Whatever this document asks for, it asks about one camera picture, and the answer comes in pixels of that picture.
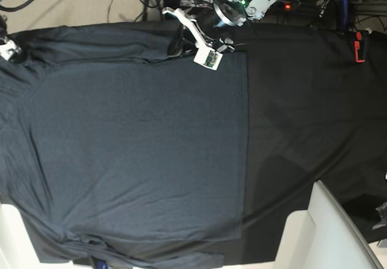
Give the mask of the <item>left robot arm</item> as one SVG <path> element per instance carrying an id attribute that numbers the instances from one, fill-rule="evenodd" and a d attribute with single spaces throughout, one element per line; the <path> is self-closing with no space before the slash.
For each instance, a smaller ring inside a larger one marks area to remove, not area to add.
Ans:
<path id="1" fill-rule="evenodd" d="M 224 29 L 242 27 L 262 19 L 269 8 L 279 0 L 191 0 L 194 7 L 204 10 L 190 15 L 182 8 L 165 7 L 163 14 L 172 16 L 194 38 L 195 47 L 203 57 L 219 59 L 226 50 L 233 50 L 233 40 Z"/>

